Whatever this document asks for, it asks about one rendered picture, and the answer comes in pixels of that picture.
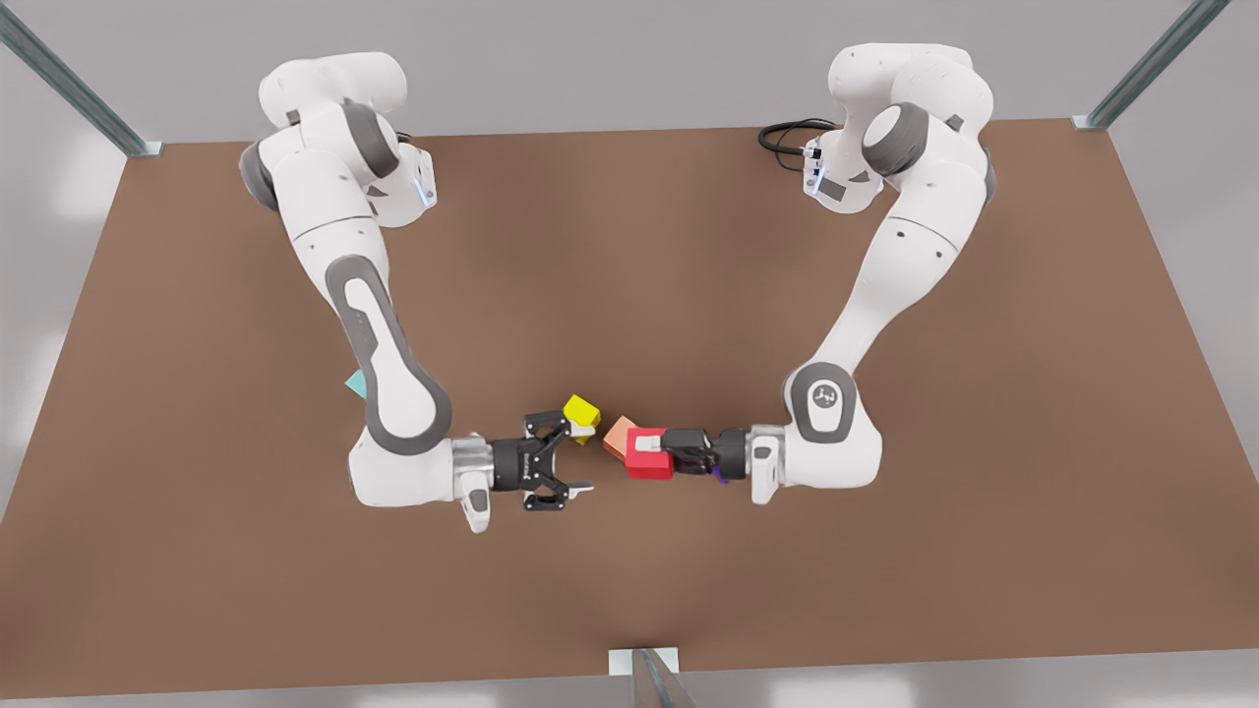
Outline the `red wooden cube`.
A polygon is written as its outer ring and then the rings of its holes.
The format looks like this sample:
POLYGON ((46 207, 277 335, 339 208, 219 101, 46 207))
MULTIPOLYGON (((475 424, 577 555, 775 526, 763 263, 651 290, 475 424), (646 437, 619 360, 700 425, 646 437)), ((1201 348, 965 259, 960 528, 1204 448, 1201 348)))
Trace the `red wooden cube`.
POLYGON ((662 435, 666 430, 630 430, 630 447, 627 447, 627 457, 624 466, 627 472, 630 472, 631 479, 637 480, 671 480, 674 479, 674 456, 669 454, 667 448, 661 454, 643 454, 638 451, 640 438, 660 438, 662 442, 662 435))

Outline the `yellow wooden cube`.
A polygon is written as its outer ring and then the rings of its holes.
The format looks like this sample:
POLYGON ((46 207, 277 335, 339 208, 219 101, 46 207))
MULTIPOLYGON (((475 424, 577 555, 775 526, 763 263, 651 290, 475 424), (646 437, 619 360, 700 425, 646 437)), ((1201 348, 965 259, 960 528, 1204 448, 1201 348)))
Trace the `yellow wooden cube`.
POLYGON ((573 394, 562 409, 570 425, 570 438, 575 443, 588 443, 601 423, 601 411, 588 401, 573 394))

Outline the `silver frame post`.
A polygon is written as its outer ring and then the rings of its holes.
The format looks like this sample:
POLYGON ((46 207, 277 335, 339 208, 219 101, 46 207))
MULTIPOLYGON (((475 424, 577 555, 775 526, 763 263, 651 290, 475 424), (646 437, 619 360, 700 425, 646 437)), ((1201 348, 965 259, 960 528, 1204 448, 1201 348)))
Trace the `silver frame post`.
POLYGON ((632 708, 697 708, 681 685, 679 648, 608 650, 608 677, 632 679, 632 708))
POLYGON ((89 89, 86 81, 68 67, 18 14, 6 0, 0 0, 0 43, 10 49, 26 67, 78 113, 104 139, 110 140, 127 157, 155 157, 162 154, 160 141, 141 139, 106 102, 89 89))
POLYGON ((1230 5, 1233 0, 1192 0, 1162 31, 1144 54, 1108 89, 1097 107, 1085 115, 1074 115, 1070 121, 1084 134, 1105 131, 1114 125, 1141 94, 1230 5))

